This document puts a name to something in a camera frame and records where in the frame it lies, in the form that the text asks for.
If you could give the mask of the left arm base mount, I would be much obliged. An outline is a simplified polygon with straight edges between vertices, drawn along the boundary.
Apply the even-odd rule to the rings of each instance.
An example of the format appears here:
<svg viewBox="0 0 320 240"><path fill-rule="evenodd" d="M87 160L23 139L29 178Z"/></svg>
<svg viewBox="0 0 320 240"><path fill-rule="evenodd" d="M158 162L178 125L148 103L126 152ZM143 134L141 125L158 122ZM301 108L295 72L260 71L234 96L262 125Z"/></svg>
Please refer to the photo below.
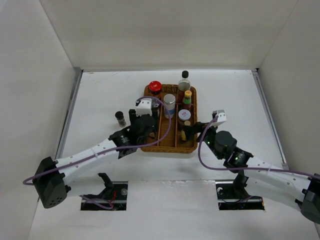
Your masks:
<svg viewBox="0 0 320 240"><path fill-rule="evenodd" d="M81 200L81 211L126 211L129 183L112 181L106 173L99 173L103 181L102 190L98 193L84 194Z"/></svg>

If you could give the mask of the red lid chili sauce jar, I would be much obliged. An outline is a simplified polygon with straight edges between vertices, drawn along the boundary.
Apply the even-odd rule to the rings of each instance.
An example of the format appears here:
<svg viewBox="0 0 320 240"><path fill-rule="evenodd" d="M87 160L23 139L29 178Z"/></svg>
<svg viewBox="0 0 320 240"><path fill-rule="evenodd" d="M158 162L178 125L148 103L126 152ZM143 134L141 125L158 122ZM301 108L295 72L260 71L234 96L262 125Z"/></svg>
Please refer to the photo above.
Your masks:
<svg viewBox="0 0 320 240"><path fill-rule="evenodd" d="M148 90L153 97L158 97L162 91L162 84L159 81L151 81Z"/></svg>

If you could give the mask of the green label chili sauce bottle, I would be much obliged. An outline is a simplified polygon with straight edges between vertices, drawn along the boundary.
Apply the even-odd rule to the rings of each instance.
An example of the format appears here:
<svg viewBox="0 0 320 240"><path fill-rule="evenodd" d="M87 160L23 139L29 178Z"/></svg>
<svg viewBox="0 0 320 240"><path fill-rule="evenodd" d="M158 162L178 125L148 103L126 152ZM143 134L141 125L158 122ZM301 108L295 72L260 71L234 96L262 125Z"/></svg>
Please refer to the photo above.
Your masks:
<svg viewBox="0 0 320 240"><path fill-rule="evenodd" d="M186 90L184 92L184 97L181 102L181 109L190 110L192 106L192 92L190 90Z"/></svg>

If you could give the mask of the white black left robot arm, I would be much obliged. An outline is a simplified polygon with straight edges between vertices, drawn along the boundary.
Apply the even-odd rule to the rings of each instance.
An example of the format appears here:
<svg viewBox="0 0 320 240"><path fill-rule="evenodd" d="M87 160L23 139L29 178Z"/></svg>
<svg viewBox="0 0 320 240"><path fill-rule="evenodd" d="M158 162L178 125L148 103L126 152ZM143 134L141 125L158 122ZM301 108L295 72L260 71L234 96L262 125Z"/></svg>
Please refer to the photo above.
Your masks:
<svg viewBox="0 0 320 240"><path fill-rule="evenodd" d="M156 133L156 113L137 114L129 111L130 126L111 134L107 139L80 153L53 160L44 158L32 183L44 208L59 205L67 197L80 196L87 202L105 201L106 209L112 209L114 184L105 172L94 178L82 174L105 163L112 163L131 155L147 143L150 134Z"/></svg>

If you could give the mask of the tall dark soy sauce bottle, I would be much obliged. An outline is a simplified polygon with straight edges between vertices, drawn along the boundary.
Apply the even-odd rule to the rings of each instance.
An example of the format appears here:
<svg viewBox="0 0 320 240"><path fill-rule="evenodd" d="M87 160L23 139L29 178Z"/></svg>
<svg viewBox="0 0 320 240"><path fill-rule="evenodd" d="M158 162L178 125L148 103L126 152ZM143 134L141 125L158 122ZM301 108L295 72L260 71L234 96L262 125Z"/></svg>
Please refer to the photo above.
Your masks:
<svg viewBox="0 0 320 240"><path fill-rule="evenodd" d="M185 96L185 91L190 90L191 83L189 81L189 72L184 70L181 73L181 80L178 82L177 102L181 103Z"/></svg>

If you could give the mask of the white lid red label jar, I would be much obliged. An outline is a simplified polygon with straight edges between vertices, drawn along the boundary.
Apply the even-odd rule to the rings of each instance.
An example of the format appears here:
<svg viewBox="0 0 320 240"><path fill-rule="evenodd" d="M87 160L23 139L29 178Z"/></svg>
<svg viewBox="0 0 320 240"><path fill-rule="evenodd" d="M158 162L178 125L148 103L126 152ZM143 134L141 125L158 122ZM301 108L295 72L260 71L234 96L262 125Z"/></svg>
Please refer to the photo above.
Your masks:
<svg viewBox="0 0 320 240"><path fill-rule="evenodd" d="M187 109L181 109L178 112L178 123L180 126L183 126L185 121L189 121L191 118L191 112Z"/></svg>

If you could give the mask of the silver lid white pepper jar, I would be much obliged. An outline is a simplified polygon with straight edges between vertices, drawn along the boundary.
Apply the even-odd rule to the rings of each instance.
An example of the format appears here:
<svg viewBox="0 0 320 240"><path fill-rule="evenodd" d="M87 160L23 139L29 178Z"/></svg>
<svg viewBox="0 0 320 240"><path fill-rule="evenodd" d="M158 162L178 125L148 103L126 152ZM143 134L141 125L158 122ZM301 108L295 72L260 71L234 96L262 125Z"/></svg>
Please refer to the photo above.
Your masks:
<svg viewBox="0 0 320 240"><path fill-rule="evenodd" d="M165 105L164 117L169 119L175 114L176 97L173 94L166 94L163 98Z"/></svg>

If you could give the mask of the clear salt grinder black top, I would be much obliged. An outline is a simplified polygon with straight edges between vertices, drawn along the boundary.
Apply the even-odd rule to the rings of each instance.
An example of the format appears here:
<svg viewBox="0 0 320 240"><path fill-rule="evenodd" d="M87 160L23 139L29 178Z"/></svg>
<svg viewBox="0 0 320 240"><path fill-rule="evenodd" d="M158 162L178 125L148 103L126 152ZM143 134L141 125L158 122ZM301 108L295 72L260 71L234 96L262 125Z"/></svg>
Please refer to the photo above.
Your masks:
<svg viewBox="0 0 320 240"><path fill-rule="evenodd" d="M152 99L151 101L151 111L154 118L160 114L160 104L156 99Z"/></svg>

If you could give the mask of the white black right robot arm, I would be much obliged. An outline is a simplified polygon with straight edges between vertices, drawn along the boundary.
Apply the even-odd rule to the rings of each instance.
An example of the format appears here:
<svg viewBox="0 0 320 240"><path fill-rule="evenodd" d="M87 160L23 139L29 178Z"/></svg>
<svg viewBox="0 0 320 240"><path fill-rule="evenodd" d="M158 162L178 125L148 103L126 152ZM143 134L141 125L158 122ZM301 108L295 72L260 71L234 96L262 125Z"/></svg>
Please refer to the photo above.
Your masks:
<svg viewBox="0 0 320 240"><path fill-rule="evenodd" d="M236 197L270 199L299 211L316 224L320 222L319 174L273 167L239 148L237 140L228 131L219 131L214 120L182 129L187 140L199 134L197 142L206 144L217 159L224 161L224 171L237 175L231 189Z"/></svg>

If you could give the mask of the small black pepper grinder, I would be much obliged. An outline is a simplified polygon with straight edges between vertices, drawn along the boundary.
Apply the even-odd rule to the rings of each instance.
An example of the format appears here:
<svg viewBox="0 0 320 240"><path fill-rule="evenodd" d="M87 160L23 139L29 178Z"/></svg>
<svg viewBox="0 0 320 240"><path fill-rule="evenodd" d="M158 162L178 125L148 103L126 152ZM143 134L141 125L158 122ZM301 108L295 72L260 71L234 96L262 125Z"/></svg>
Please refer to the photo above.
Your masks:
<svg viewBox="0 0 320 240"><path fill-rule="evenodd" d="M117 111L115 113L115 118L121 128L124 128L127 125L122 111Z"/></svg>

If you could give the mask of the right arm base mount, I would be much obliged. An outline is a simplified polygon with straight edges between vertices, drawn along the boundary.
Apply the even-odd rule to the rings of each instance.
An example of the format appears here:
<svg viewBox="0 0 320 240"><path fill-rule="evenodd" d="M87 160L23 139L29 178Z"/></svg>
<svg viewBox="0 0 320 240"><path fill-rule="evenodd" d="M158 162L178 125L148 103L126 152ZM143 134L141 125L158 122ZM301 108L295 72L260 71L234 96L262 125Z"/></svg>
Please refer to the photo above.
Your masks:
<svg viewBox="0 0 320 240"><path fill-rule="evenodd" d="M246 190L247 177L238 175L234 180L215 182L220 211L265 210L263 198L249 195Z"/></svg>

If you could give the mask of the yellow label sesame oil bottle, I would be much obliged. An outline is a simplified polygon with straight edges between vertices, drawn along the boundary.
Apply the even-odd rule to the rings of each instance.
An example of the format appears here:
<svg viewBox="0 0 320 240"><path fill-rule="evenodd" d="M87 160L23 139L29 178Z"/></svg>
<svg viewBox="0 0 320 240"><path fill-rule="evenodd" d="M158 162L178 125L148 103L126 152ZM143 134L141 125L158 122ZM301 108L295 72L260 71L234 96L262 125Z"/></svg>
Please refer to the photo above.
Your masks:
<svg viewBox="0 0 320 240"><path fill-rule="evenodd" d="M186 120L181 124L180 139L184 142L187 141L187 130L185 130L185 128L189 127L190 125L191 122L189 120Z"/></svg>

